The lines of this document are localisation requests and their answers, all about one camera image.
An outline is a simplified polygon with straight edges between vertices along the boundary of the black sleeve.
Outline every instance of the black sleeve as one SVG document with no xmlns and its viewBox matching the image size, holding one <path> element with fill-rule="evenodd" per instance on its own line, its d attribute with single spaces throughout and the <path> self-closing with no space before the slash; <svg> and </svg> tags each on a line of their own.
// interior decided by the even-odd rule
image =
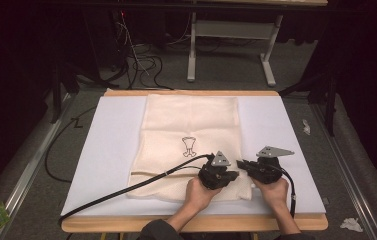
<svg viewBox="0 0 377 240">
<path fill-rule="evenodd" d="M 315 237 L 306 235 L 303 233 L 296 233 L 296 234 L 288 234 L 288 235 L 282 235 L 280 240 L 314 240 Z"/>
<path fill-rule="evenodd" d="M 149 222 L 141 230 L 140 240 L 182 240 L 179 234 L 167 222 L 158 219 Z"/>
</svg>

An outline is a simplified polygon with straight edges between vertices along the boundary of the drawn figure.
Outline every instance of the drawn figure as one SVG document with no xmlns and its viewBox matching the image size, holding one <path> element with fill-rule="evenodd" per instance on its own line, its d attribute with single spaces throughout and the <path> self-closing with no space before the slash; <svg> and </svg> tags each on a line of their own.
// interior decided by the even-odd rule
<svg viewBox="0 0 377 240">
<path fill-rule="evenodd" d="M 183 153 L 184 156 L 185 157 L 188 157 L 188 156 L 195 157 L 195 155 L 197 155 L 197 153 L 195 153 L 192 150 L 192 148 L 194 147 L 195 138 L 194 137 L 184 137 L 184 138 L 182 138 L 182 141 L 185 143 L 185 147 L 187 148 L 187 151 Z"/>
</svg>

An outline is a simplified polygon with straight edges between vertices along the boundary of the person's left hand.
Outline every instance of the person's left hand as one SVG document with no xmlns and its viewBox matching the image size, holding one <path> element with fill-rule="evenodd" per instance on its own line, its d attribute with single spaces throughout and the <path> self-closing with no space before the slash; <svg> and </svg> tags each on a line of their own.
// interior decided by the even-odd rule
<svg viewBox="0 0 377 240">
<path fill-rule="evenodd" d="M 213 197 L 220 193 L 220 191 L 222 191 L 222 188 L 215 190 L 207 189 L 201 183 L 198 176 L 196 176 L 187 184 L 184 205 L 198 213 L 205 209 L 210 204 Z"/>
</svg>

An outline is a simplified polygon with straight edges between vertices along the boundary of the cream cloth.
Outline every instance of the cream cloth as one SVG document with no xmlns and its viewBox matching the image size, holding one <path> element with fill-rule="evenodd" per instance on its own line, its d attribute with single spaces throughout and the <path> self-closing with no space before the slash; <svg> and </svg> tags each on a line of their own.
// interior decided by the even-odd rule
<svg viewBox="0 0 377 240">
<path fill-rule="evenodd" d="M 241 132 L 237 98 L 149 95 L 128 185 L 164 173 L 194 156 L 217 151 L 222 151 L 232 163 L 228 171 L 239 171 L 236 160 L 241 159 Z M 187 166 L 201 168 L 206 162 L 202 158 Z M 129 192 L 128 196 L 184 200 L 186 184 L 198 171 L 176 171 Z M 251 199 L 251 181 L 244 171 L 239 173 L 214 200 Z"/>
</svg>

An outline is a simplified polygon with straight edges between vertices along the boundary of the white paper sheet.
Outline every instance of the white paper sheet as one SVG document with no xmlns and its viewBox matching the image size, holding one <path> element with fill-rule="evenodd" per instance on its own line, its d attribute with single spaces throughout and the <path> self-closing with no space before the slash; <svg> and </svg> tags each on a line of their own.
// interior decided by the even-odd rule
<svg viewBox="0 0 377 240">
<path fill-rule="evenodd" d="M 145 103 L 145 96 L 100 99 L 62 215 L 126 187 L 129 169 L 138 148 Z M 281 98 L 240 96 L 238 103 L 243 158 L 255 161 L 256 153 L 264 146 L 294 151 L 294 155 L 279 157 L 279 160 L 294 179 L 296 212 L 325 213 Z M 172 215 L 181 204 L 157 199 L 130 199 L 121 195 L 75 215 Z M 260 191 L 255 189 L 251 201 L 212 202 L 201 214 L 268 213 L 270 210 L 263 202 Z"/>
</svg>

